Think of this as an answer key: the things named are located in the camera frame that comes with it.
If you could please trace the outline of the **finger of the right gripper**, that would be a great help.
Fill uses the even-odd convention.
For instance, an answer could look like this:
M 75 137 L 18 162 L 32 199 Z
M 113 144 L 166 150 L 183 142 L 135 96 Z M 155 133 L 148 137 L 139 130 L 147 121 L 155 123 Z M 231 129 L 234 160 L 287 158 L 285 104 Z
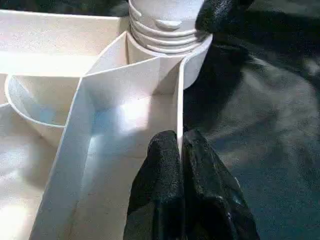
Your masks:
M 249 6 L 249 0 L 205 0 L 198 12 L 195 29 L 210 34 L 222 32 Z

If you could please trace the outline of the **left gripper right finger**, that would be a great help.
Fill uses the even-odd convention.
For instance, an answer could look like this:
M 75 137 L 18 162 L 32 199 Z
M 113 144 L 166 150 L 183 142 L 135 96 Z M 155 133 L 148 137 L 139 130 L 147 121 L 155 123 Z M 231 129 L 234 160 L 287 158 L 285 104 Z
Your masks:
M 236 178 L 197 130 L 183 136 L 185 231 L 189 240 L 258 240 Z

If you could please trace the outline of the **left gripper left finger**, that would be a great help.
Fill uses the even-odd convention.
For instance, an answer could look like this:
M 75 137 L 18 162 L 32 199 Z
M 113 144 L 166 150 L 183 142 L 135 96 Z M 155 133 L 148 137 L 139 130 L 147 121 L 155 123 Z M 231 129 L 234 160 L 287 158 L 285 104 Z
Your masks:
M 180 240 L 185 216 L 183 177 L 177 135 L 152 137 L 135 176 L 127 209 L 127 239 Z

